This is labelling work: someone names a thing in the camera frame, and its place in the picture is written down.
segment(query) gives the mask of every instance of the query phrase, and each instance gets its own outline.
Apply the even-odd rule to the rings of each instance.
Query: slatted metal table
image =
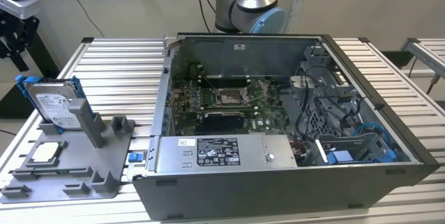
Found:
[[[445,78],[445,39],[409,38],[402,46]]]
[[[387,101],[411,132],[445,165],[445,111],[370,43],[335,39],[371,85]],[[95,39],[81,43],[60,78],[81,79],[92,109],[108,119],[125,114],[136,121],[129,152],[148,149],[163,63],[159,39]],[[9,183],[40,135],[40,117],[33,112],[0,158],[0,186]],[[150,222],[138,194],[128,182],[125,165],[119,195],[108,200],[0,204],[0,221],[44,223]],[[282,216],[206,220],[194,223],[445,223],[445,167],[417,186],[390,192],[370,209],[354,209]]]

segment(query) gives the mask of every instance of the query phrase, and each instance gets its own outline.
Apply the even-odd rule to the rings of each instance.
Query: warning label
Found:
[[[240,165],[236,138],[198,139],[198,165],[231,166]]]

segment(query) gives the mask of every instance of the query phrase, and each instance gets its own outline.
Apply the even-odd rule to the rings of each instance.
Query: blue cable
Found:
[[[389,137],[389,134],[386,132],[386,130],[383,129],[382,126],[379,126],[378,124],[375,123],[365,123],[363,125],[361,125],[357,129],[355,129],[355,132],[353,134],[353,136],[355,136],[359,132],[359,130],[363,128],[363,127],[375,127],[378,128],[378,130],[383,133],[385,137],[386,137],[386,144],[389,145],[390,143],[390,137]]]

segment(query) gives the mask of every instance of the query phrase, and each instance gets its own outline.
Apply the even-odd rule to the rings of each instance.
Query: gray robot arm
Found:
[[[285,10],[278,0],[216,0],[215,27],[224,33],[281,33]]]

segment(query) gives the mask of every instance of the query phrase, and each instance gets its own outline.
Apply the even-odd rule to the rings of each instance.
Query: hard drive label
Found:
[[[59,94],[37,94],[36,98],[55,125],[64,129],[80,128],[77,117],[68,110],[67,97]]]
[[[236,138],[198,139],[198,165],[232,166],[240,165]]]

